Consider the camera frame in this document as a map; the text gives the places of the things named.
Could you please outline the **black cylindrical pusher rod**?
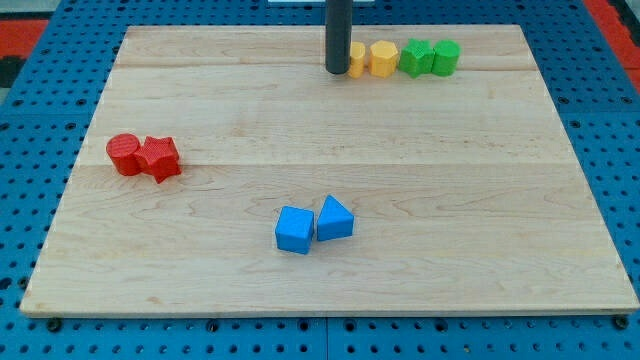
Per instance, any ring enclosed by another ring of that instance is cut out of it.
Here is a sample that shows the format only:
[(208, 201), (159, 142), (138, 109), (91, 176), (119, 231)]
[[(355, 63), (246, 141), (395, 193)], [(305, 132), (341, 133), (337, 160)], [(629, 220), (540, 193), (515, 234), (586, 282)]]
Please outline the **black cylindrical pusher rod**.
[(325, 69), (345, 74), (350, 66), (352, 0), (327, 0), (325, 6)]

